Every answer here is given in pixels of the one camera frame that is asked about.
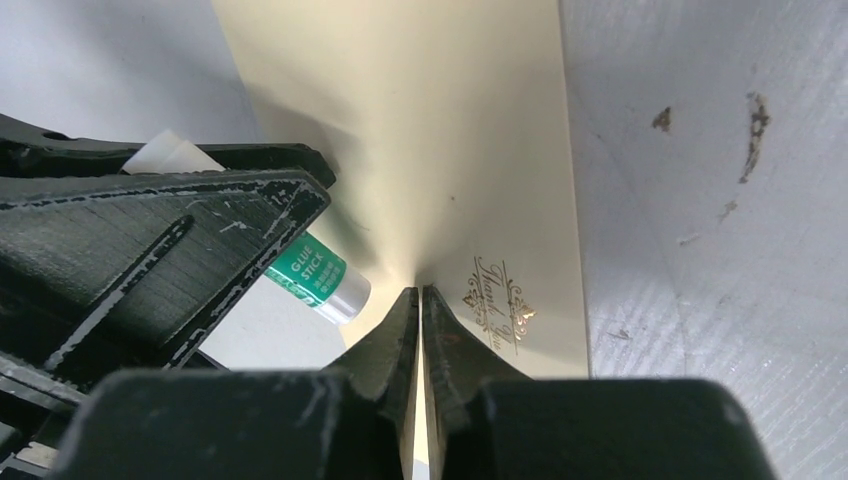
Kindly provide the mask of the green white glue stick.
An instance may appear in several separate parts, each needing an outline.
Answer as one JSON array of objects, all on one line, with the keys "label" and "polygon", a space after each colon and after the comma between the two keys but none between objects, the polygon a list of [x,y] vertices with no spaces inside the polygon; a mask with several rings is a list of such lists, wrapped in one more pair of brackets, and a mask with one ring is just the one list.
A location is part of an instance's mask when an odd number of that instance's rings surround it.
[{"label": "green white glue stick", "polygon": [[[127,160],[122,170],[141,173],[224,171],[198,146],[165,130]],[[335,325],[355,319],[366,305],[370,282],[305,232],[265,271],[265,276]]]}]

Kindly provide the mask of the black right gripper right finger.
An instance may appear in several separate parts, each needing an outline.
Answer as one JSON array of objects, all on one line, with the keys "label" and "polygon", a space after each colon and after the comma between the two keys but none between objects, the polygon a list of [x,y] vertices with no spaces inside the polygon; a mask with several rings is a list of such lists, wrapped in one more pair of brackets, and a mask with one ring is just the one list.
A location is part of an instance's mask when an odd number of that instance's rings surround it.
[{"label": "black right gripper right finger", "polygon": [[748,416],[703,379],[534,380],[421,292],[434,479],[772,479]]}]

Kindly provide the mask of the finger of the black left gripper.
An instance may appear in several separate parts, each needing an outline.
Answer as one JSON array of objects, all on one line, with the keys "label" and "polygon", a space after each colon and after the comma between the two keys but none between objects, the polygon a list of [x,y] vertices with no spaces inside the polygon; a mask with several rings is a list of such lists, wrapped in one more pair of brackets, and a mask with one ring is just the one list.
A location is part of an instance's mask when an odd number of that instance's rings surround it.
[{"label": "finger of the black left gripper", "polygon": [[196,145],[165,130],[147,143],[71,138],[1,116],[1,175],[11,178],[99,177],[296,168],[325,188],[336,174],[323,155],[304,144]]},{"label": "finger of the black left gripper", "polygon": [[86,392],[176,368],[329,205],[301,170],[1,182],[1,352]]}]

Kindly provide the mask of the cream paper envelope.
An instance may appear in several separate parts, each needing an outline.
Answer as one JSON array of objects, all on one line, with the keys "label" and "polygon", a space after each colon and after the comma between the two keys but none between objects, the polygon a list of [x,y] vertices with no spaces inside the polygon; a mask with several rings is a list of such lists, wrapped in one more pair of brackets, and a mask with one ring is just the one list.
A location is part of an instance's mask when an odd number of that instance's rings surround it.
[{"label": "cream paper envelope", "polygon": [[266,138],[336,173],[313,234],[371,283],[342,335],[433,286],[535,378],[589,372],[557,1],[217,1]]}]

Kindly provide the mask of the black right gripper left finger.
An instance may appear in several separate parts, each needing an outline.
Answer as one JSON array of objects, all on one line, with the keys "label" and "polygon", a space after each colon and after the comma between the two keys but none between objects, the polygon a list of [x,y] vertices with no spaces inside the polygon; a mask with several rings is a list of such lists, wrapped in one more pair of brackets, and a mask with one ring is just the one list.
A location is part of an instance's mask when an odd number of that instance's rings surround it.
[{"label": "black right gripper left finger", "polygon": [[419,292],[319,370],[125,370],[60,443],[53,479],[408,479]]}]

